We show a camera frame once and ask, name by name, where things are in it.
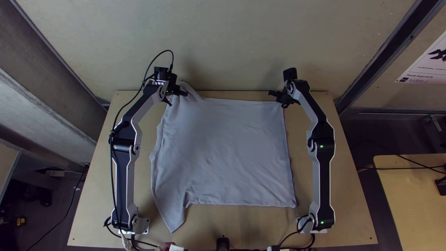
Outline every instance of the poster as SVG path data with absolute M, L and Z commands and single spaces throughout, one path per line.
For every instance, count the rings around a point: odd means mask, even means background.
M 395 82 L 446 85 L 446 32 Z

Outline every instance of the wooden table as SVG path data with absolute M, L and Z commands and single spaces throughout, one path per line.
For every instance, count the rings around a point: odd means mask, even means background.
M 446 163 L 446 154 L 414 154 L 404 157 L 427 166 Z M 374 157 L 376 168 L 419 167 L 396 155 Z M 446 196 L 434 180 L 445 174 L 429 169 L 378 170 L 382 187 L 404 251 L 444 250 Z
M 3 199 L 20 154 L 16 149 L 2 143 L 3 140 L 0 140 L 0 202 Z
M 268 92 L 218 91 L 199 94 L 222 99 L 275 100 L 268 96 Z M 116 112 L 133 95 L 135 91 L 118 91 L 111 101 L 77 207 L 68 245 L 122 247 L 121 240 L 103 228 L 103 222 L 110 216 L 113 208 L 110 147 L 107 140 Z M 336 137 L 331 192 L 336 223 L 328 230 L 328 234 L 316 235 L 315 247 L 375 244 L 377 241 L 370 213 L 332 97 L 326 92 L 314 92 L 313 95 L 327 114 Z M 135 165 L 135 204 L 142 217 L 151 219 L 151 229 L 149 234 L 137 236 L 137 239 L 154 244 L 174 241 L 187 249 L 215 249 L 216 239 L 225 235 L 231 241 L 231 248 L 266 249 L 296 230 L 295 218 L 308 213 L 312 200 L 312 164 L 305 138 L 309 120 L 302 107 L 296 104 L 284 110 L 297 208 L 192 205 L 185 211 L 185 223 L 173 234 L 170 234 L 157 211 L 150 185 L 149 154 L 155 145 L 156 126 L 165 107 L 164 103 L 154 105 L 139 123 L 143 130 L 143 150 Z M 310 236 L 307 234 L 294 235 L 285 244 L 299 247 L 306 245 L 309 240 Z

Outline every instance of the floor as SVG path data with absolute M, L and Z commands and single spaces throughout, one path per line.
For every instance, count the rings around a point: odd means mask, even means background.
M 370 166 L 373 163 L 374 155 L 433 152 L 429 141 L 426 140 L 423 127 L 416 120 L 349 120 L 343 121 L 342 124 L 357 169 Z M 360 172 L 359 178 L 370 209 L 379 244 L 314 248 L 314 251 L 402 250 L 377 173 L 373 170 Z M 54 226 L 59 219 L 63 218 L 71 201 L 73 187 L 76 185 L 76 182 L 77 180 L 73 178 L 67 178 L 64 182 L 61 182 L 61 187 L 53 194 L 53 205 L 50 207 L 43 207 L 38 201 L 19 203 L 17 213 L 26 215 L 28 219 L 25 227 L 14 229 L 19 251 L 26 250 L 44 232 Z M 39 242 L 38 245 L 33 247 L 32 251 L 123 250 L 66 246 L 79 195 L 80 191 L 76 192 L 73 206 L 66 220 L 55 231 Z

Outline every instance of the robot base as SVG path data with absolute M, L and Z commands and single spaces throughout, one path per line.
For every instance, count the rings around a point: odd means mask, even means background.
M 122 231 L 123 234 L 147 234 L 149 232 L 150 220 L 148 218 L 137 218 L 133 223 L 133 231 Z
M 322 229 L 320 231 L 312 230 L 313 225 L 315 223 L 315 219 L 311 216 L 297 217 L 296 218 L 297 229 L 301 229 L 302 226 L 305 224 L 305 222 L 309 219 L 310 219 L 310 222 L 308 222 L 305 225 L 305 227 L 302 229 L 302 231 L 300 233 L 327 233 L 327 229 Z

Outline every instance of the robotic arm link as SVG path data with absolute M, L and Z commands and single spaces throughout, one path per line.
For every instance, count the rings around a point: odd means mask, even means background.
M 285 87 L 281 92 L 270 91 L 269 95 L 277 97 L 283 108 L 298 103 L 308 118 L 310 127 L 307 131 L 308 154 L 313 162 L 313 202 L 308 216 L 297 218 L 297 228 L 301 233 L 326 233 L 335 223 L 335 212 L 331 206 L 330 164 L 335 155 L 335 133 L 327 116 L 310 93 L 307 81 L 297 79 L 296 68 L 283 72 Z

